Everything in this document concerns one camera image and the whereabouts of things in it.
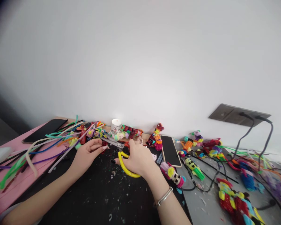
white wall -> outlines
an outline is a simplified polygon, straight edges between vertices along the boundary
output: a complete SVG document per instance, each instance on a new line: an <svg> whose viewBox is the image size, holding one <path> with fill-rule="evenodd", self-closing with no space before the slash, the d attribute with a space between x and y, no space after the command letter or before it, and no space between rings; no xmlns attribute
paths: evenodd
<svg viewBox="0 0 281 225"><path fill-rule="evenodd" d="M272 114L268 151L281 153L281 0L13 3L0 13L0 95L31 127L116 117L235 147L248 127L208 119L225 103ZM241 147L263 149L269 130Z"/></svg>

smartphone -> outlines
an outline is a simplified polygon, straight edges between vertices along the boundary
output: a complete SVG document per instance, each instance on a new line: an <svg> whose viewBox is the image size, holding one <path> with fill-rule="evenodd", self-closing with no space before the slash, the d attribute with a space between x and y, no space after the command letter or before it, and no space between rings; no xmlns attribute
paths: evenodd
<svg viewBox="0 0 281 225"><path fill-rule="evenodd" d="M169 136L160 136L162 139L162 155L163 160L169 162L173 167L181 167L180 157L176 150L174 140Z"/></svg>
<svg viewBox="0 0 281 225"><path fill-rule="evenodd" d="M33 132L27 138L25 138L22 143L23 144L32 144L37 140L46 138L46 134L51 134L60 130L60 128L67 122L68 120L63 119L53 119L46 123L44 126Z"/></svg>

power outlet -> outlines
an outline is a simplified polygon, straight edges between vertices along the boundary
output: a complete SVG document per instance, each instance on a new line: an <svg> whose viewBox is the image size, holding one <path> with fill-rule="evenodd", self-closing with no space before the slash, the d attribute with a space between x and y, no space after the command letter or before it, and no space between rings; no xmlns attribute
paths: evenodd
<svg viewBox="0 0 281 225"><path fill-rule="evenodd" d="M252 125L252 121L244 116L239 115L241 112L248 114L252 118L255 118L257 115L260 115L264 118L269 118L271 116L267 113L220 104L217 109L209 116L209 118L250 127ZM262 120L254 119L254 127L261 122Z"/></svg>

hand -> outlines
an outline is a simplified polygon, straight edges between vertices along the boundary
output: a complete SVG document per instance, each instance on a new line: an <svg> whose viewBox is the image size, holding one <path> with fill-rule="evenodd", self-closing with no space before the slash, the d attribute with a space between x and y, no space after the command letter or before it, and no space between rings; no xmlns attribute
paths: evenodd
<svg viewBox="0 0 281 225"><path fill-rule="evenodd" d="M77 150L74 161L67 173L70 173L75 178L81 177L91 166L94 159L107 148L108 146L102 147L100 138L88 141Z"/></svg>
<svg viewBox="0 0 281 225"><path fill-rule="evenodd" d="M130 156L128 159L123 158L123 163L131 172L137 173L146 177L154 169L158 169L158 166L155 164L150 150L143 145L137 143L136 141L130 139ZM116 158L111 161L112 163L120 164L119 158Z"/></svg>

woman's left hand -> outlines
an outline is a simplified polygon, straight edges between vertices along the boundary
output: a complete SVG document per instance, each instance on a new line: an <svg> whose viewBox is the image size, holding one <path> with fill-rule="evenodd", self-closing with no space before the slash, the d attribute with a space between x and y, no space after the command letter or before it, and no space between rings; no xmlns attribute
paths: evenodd
<svg viewBox="0 0 281 225"><path fill-rule="evenodd" d="M88 141L77 150L74 161L67 173L77 179L80 178L91 166L94 159L107 148L108 146L102 146L100 138Z"/></svg>

